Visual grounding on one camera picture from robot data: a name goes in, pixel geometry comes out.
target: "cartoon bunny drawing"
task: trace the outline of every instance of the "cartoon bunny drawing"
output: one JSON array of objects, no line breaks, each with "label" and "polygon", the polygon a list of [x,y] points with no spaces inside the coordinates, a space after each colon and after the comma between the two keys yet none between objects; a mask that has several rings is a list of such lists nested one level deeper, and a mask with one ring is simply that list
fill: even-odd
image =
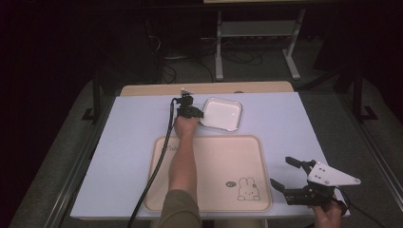
[{"label": "cartoon bunny drawing", "polygon": [[240,194],[238,196],[238,200],[260,200],[259,189],[256,186],[253,178],[240,179]]}]

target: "gray carpet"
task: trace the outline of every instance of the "gray carpet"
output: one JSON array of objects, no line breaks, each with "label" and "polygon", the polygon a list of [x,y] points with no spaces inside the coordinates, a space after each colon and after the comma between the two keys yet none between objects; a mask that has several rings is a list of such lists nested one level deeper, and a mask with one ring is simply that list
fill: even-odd
[{"label": "gray carpet", "polygon": [[[300,81],[291,79],[280,52],[281,45],[271,46],[264,52],[260,51],[259,54],[263,58],[262,63],[257,66],[233,63],[224,59],[224,81],[286,80],[293,86],[302,86],[323,73],[312,70],[320,45],[319,40],[297,43],[294,58],[302,77]],[[234,56],[234,53],[245,56],[242,52],[232,52],[231,55]],[[208,83],[211,82],[211,76],[207,69],[209,68],[213,74],[215,72],[213,55],[202,58],[202,62],[185,60],[172,63],[170,66],[177,71],[176,83]],[[403,126],[384,105],[374,86],[367,82],[364,83],[363,104],[369,105],[379,120],[366,121],[365,124],[357,123],[350,111],[350,93],[338,95],[332,91],[331,87],[335,79],[325,82],[312,91],[300,92],[301,100],[317,133],[322,150],[332,167],[362,180],[358,186],[344,187],[352,203],[381,221],[386,227],[401,227],[403,213],[382,179],[362,129],[365,128],[369,132],[397,179],[402,182],[403,166],[399,161],[399,153],[403,148]],[[113,98],[103,96],[103,101],[103,108],[107,112]],[[59,194],[65,189],[69,174],[77,168],[75,161],[80,153],[83,153],[82,147],[86,146],[88,135],[99,134],[94,133],[94,125],[81,120],[89,107],[92,107],[91,84],[83,89],[71,108],[64,126],[10,227],[45,227],[46,225],[57,227],[58,220],[62,221],[60,227],[126,227],[126,221],[82,221],[71,218],[68,211],[74,198],[67,198],[70,203],[64,204],[66,208],[59,210],[57,222],[47,222],[50,215],[53,215],[53,206],[63,197]],[[86,168],[88,162],[82,163],[81,166]],[[351,213],[348,218],[343,219],[343,227],[379,227],[356,209],[352,208]],[[311,222],[313,222],[312,218],[274,219],[269,220],[269,227],[298,228]],[[136,227],[147,227],[148,222],[140,221],[137,225]]]}]

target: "dark background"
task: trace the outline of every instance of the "dark background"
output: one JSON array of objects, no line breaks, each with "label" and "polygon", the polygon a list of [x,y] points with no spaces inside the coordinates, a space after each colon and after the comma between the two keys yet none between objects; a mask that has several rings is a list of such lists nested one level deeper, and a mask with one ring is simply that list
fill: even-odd
[{"label": "dark background", "polygon": [[[150,54],[138,15],[80,10],[88,2],[105,6],[125,1],[85,1],[85,6],[80,2],[0,3],[0,86],[5,104],[0,227],[9,225],[77,95],[95,72],[110,93],[127,84],[156,83],[160,77],[158,59]],[[169,19],[161,15],[151,24],[169,45],[194,50],[192,40],[214,32],[210,26],[216,20],[208,13]],[[183,29],[175,29],[177,23],[193,31],[184,35]],[[397,4],[360,2],[337,11],[308,10],[300,39],[314,36],[327,38],[317,67],[331,70],[353,60],[403,123],[403,12]]]}]

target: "table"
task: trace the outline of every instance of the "table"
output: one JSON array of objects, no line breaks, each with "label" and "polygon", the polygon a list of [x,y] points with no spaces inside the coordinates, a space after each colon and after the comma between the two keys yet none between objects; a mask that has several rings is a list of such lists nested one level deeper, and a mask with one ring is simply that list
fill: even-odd
[{"label": "table", "polygon": [[[296,92],[288,83],[135,85],[123,89],[110,112],[83,185],[71,211],[78,219],[128,219],[146,184],[154,142],[165,134],[169,103],[180,89],[197,92],[194,106],[210,97],[242,103],[240,128],[233,132],[199,127],[196,135],[239,134],[260,139],[267,174],[287,188],[306,185],[306,174],[285,163],[285,157],[327,163],[314,129]],[[203,219],[312,216],[306,206],[289,206],[272,189],[270,210],[259,213],[203,212]],[[139,219],[161,213],[141,208]]]}]

